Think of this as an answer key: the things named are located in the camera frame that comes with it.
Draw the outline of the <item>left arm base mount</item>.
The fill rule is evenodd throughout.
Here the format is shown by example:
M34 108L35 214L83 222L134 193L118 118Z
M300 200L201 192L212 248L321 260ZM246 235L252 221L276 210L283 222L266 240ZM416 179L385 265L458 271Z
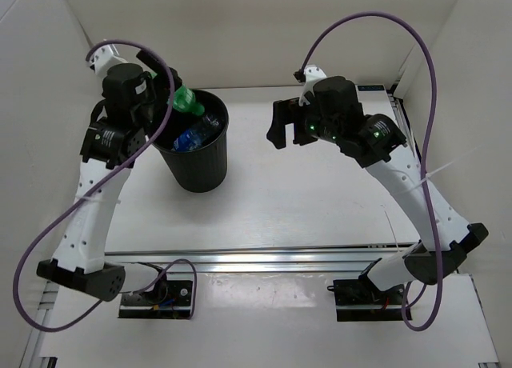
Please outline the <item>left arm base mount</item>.
M122 294L118 317L121 319L190 319L194 288L192 280L166 280L159 282L149 292Z

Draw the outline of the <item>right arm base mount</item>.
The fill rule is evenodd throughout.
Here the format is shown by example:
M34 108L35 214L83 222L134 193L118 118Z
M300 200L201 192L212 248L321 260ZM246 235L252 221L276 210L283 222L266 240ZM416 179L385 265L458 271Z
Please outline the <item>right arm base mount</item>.
M334 295L338 322L397 322L402 320L403 284L376 293L357 279L333 280L327 290Z

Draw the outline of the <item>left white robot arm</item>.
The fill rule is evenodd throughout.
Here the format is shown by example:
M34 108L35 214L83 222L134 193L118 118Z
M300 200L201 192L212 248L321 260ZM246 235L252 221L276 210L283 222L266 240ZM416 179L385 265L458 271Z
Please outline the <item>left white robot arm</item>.
M60 286L109 302L122 290L126 269L106 262L106 238L118 198L135 159L167 123L169 97L181 80L163 60L140 50L126 62L106 47L91 56L102 79L102 98L90 114L80 149L77 195L62 239L36 274Z

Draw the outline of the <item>clear bottle large blue label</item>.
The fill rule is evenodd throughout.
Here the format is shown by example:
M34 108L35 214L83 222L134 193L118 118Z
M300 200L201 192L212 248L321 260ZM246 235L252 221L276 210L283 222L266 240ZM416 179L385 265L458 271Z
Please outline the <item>clear bottle large blue label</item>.
M176 152L200 149L221 130L221 121L213 114L205 114L174 140L172 149Z

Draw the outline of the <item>green plastic bottle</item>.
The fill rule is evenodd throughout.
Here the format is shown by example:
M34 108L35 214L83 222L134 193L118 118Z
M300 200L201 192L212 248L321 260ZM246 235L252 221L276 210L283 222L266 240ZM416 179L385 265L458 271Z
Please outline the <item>green plastic bottle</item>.
M197 100L192 89L185 85L174 92L173 108L178 112L195 116L202 116L205 113L203 104Z

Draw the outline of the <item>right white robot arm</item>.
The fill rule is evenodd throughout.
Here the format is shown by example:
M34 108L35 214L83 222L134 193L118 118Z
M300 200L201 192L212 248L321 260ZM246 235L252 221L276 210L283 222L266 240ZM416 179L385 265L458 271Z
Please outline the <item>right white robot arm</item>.
M266 137L277 149L286 146L288 124L294 128L294 144L323 140L354 159L389 192L418 232L416 245L373 262L361 273L364 301L376 304L391 288L414 280L436 284L487 238L483 224L468 222L432 182L422 182L403 132L392 118L367 114L352 81L343 76L315 79L300 97L274 102Z

